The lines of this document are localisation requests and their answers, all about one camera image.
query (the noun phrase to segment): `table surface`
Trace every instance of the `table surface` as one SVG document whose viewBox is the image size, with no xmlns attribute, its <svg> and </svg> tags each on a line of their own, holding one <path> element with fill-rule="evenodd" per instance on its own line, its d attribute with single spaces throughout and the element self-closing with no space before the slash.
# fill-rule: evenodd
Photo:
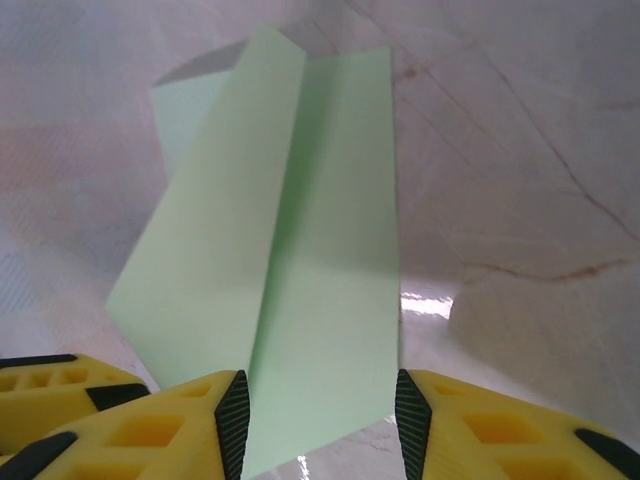
<svg viewBox="0 0 640 480">
<path fill-rule="evenodd" d="M 402 363 L 640 446 L 640 3 L 4 0 L 0 356 L 141 375 L 104 301 L 166 188 L 148 89 L 267 21 L 391 46 Z M 260 477 L 401 479 L 394 419 Z"/>
</svg>

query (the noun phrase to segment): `white marble surface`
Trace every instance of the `white marble surface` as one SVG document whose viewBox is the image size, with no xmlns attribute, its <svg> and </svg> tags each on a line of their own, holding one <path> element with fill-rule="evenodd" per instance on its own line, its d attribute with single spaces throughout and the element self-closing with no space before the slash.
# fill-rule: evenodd
<svg viewBox="0 0 640 480">
<path fill-rule="evenodd" d="M 403 366 L 640 448 L 640 3 L 4 0 L 0 355 L 140 375 L 104 299 L 166 180 L 147 89 L 263 21 L 393 47 Z M 260 477 L 400 479 L 393 420 Z"/>
</svg>

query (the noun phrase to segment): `black rubber pad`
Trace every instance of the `black rubber pad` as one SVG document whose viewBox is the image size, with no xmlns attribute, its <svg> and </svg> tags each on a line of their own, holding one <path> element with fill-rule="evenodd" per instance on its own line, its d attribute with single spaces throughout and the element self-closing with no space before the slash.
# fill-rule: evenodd
<svg viewBox="0 0 640 480">
<path fill-rule="evenodd" d="M 396 423 L 407 480 L 422 480 L 433 410 L 409 372 L 398 372 Z"/>
<path fill-rule="evenodd" d="M 240 480 L 249 434 L 249 386 L 238 371 L 215 411 L 225 480 Z"/>
<path fill-rule="evenodd" d="M 77 439 L 73 432 L 62 432 L 27 445 L 0 465 L 0 480 L 33 480 Z"/>
<path fill-rule="evenodd" d="M 73 362 L 78 357 L 69 353 L 61 355 L 42 355 L 40 357 L 0 358 L 0 368 L 28 367 L 31 365 L 47 365 L 51 363 Z"/>
<path fill-rule="evenodd" d="M 90 387 L 85 391 L 99 412 L 117 407 L 136 398 L 144 397 L 150 393 L 147 386 L 142 383 Z"/>
<path fill-rule="evenodd" d="M 579 428 L 574 433 L 627 478 L 640 480 L 640 455 L 625 443 L 588 428 Z"/>
</svg>

